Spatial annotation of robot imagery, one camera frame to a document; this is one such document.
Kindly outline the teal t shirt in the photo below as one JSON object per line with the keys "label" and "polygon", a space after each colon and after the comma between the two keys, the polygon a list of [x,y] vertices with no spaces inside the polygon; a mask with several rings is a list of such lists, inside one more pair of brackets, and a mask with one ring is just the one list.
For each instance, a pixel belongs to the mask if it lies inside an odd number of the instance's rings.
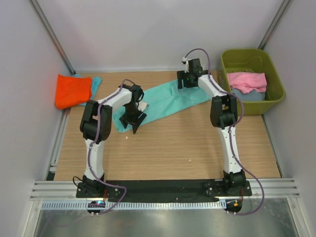
{"label": "teal t shirt", "polygon": [[144,91],[143,101],[148,106],[145,109],[147,116],[141,125],[210,100],[199,87],[178,89],[177,84],[177,80],[173,80]]}

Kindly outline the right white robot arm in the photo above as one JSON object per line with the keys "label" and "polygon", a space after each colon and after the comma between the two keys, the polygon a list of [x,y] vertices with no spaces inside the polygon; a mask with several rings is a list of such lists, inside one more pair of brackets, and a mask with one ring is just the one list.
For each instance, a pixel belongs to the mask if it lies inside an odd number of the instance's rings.
{"label": "right white robot arm", "polygon": [[235,124],[238,120],[237,99],[224,91],[207,70],[203,70],[200,60],[182,59],[183,71],[177,72],[178,89],[199,87],[211,99],[210,121],[220,136],[224,155],[223,181],[220,187],[230,196],[240,196],[246,184],[243,168],[237,150]]}

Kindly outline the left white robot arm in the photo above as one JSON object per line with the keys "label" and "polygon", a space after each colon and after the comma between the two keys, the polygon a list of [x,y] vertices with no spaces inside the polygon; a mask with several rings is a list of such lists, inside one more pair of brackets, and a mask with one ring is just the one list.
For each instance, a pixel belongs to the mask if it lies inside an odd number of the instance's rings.
{"label": "left white robot arm", "polygon": [[121,108],[125,112],[119,118],[124,128],[131,125],[133,133],[146,118],[147,103],[143,102],[144,92],[141,86],[122,83],[118,89],[104,99],[89,100],[86,103],[80,131],[86,143],[86,169],[77,185],[76,197],[99,198],[107,189],[104,181],[104,146],[112,128],[112,115]]}

